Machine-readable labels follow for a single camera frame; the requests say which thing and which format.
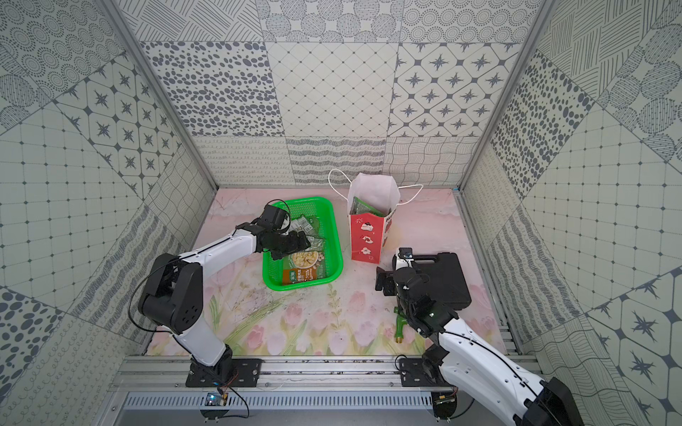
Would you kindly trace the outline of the green orange soup packet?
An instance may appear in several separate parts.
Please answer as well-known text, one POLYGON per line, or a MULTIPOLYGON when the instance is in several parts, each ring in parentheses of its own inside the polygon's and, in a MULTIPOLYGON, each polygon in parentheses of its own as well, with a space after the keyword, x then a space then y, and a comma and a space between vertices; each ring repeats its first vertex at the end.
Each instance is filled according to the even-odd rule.
POLYGON ((285 285, 326 277, 325 256, 321 251, 302 251, 282 259, 282 283, 285 285))

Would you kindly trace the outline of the green plastic basket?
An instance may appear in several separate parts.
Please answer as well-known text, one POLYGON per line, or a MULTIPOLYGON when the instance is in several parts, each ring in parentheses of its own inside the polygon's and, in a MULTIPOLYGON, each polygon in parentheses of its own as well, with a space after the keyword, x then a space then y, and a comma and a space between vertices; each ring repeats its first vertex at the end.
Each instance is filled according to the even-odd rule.
POLYGON ((305 234, 309 246, 275 260, 263 256, 263 279, 275 291, 303 289, 326 285, 340 277, 343 250, 334 209, 326 198, 314 196, 297 200, 273 200, 273 205, 288 214, 284 226, 286 237, 305 234))

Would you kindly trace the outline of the green red soup packet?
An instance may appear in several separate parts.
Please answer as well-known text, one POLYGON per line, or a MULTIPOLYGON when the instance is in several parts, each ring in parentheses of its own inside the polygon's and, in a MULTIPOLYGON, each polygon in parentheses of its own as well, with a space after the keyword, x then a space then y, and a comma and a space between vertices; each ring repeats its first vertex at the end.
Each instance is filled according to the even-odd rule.
POLYGON ((373 207, 369 203, 364 202, 362 199, 355 196, 355 198, 353 198, 352 206, 350 209, 350 215, 355 216, 367 213, 372 214, 379 218, 383 218, 385 216, 385 213, 383 213, 383 211, 373 207))

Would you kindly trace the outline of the white red paper gift bag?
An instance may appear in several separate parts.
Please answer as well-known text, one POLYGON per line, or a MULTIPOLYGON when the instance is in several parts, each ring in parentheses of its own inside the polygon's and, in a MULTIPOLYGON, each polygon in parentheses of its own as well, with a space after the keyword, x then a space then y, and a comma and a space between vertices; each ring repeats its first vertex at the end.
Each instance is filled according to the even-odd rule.
POLYGON ((413 184, 398 186, 389 175, 359 173, 350 179, 342 170, 332 169, 328 174, 330 188, 346 201, 349 218, 351 259, 368 264, 379 264, 394 213, 400 206, 415 200, 424 186, 413 184), (385 213, 383 218, 372 214, 350 215, 355 196, 385 213))

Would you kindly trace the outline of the green soup packet back side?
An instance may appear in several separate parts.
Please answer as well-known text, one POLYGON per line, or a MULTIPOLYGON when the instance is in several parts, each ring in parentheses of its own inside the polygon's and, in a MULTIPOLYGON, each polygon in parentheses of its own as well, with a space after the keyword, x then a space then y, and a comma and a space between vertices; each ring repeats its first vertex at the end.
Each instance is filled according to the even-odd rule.
POLYGON ((314 221, 302 215, 291 221, 291 231, 302 232, 305 234, 307 241, 310 243, 310 247, 307 251, 318 251, 322 252, 324 250, 325 239, 321 237, 321 234, 314 227, 314 221))

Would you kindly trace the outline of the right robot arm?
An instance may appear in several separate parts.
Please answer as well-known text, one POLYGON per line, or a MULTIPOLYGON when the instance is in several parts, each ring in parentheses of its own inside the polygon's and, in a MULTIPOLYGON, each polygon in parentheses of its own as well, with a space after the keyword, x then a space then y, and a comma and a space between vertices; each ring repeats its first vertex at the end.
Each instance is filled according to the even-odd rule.
POLYGON ((422 356, 427 379, 456 387, 506 425, 581 425, 571 390, 514 363, 459 315, 472 303, 453 254, 398 261, 377 269, 376 289, 397 300, 397 313, 433 344, 422 356))

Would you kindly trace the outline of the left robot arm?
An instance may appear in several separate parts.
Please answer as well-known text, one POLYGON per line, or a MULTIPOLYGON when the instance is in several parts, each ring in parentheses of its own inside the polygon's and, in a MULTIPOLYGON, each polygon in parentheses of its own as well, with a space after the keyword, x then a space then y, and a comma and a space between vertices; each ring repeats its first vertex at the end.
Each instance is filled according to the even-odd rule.
POLYGON ((289 209, 266 204, 261 215, 238 225, 212 243, 180 255, 159 256, 140 284, 138 312, 169 332, 195 363, 216 367, 230 348, 204 319, 204 282, 235 261, 254 253, 280 260, 311 247, 302 231, 291 231, 289 209))

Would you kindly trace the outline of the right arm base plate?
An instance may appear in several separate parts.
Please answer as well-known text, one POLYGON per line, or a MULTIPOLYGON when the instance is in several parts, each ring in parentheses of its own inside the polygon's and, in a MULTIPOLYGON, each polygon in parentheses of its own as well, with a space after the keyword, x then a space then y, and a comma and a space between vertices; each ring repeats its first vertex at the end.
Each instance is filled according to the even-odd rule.
POLYGON ((447 383, 433 372, 422 358, 399 356, 395 360, 400 374, 401 385, 405 388, 443 387, 447 383))

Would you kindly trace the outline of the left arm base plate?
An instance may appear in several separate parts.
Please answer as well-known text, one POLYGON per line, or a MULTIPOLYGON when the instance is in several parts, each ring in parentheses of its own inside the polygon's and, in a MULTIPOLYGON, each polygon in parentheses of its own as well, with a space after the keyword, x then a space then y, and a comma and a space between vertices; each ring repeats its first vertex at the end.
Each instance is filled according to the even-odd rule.
POLYGON ((220 360, 214 367, 207 367, 191 358, 185 385, 188 388, 256 388, 262 365, 261 359, 229 359, 220 360))

